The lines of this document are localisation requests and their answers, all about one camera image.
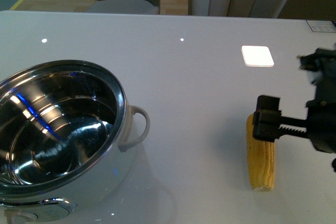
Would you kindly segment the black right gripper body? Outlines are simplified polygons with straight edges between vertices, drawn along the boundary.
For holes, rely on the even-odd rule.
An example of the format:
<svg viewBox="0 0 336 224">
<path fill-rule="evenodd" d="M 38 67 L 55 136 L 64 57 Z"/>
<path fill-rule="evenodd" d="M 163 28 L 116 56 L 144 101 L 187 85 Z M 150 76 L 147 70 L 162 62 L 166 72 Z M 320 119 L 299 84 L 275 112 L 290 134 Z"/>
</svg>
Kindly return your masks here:
<svg viewBox="0 0 336 224">
<path fill-rule="evenodd" d="M 307 138 L 315 150 L 335 153 L 335 50 L 318 48 L 314 53 L 298 56 L 299 69 L 308 72 L 316 87 L 314 99 L 306 102 L 307 118 L 285 119 L 279 137 L 292 135 Z"/>
</svg>

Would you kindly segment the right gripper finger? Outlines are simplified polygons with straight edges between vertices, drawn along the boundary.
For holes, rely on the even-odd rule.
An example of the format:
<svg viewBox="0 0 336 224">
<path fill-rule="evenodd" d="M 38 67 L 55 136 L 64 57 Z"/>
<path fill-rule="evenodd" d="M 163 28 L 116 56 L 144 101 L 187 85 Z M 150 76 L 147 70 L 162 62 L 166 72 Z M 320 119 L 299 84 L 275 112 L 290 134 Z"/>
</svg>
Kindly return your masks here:
<svg viewBox="0 0 336 224">
<path fill-rule="evenodd" d="M 280 138 L 280 119 L 279 110 L 256 110 L 253 117 L 253 137 L 273 143 Z"/>
<path fill-rule="evenodd" d="M 256 110 L 270 110 L 270 111 L 278 111 L 279 110 L 280 98 L 271 97 L 268 95 L 260 95 L 257 98 Z"/>
</svg>

